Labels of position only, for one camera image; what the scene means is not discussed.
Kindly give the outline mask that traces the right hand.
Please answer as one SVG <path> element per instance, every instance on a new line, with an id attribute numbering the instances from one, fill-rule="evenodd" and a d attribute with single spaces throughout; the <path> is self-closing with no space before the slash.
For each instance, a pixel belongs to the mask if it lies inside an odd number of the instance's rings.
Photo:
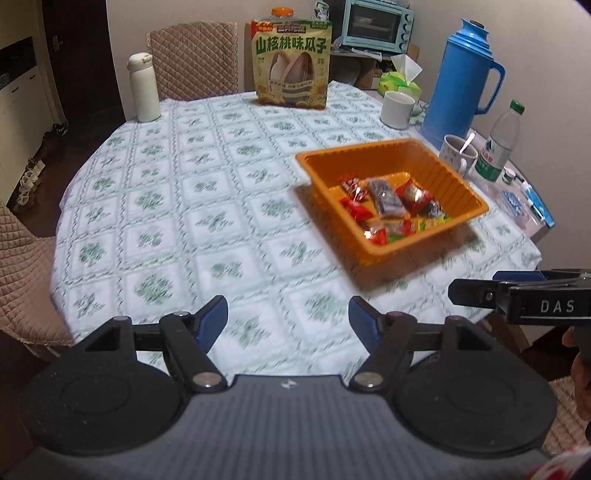
<path id="1" fill-rule="evenodd" d="M 581 353 L 578 353 L 573 361 L 571 378 L 574 383 L 577 413 L 583 420 L 589 421 L 591 416 L 590 366 L 584 361 Z"/>

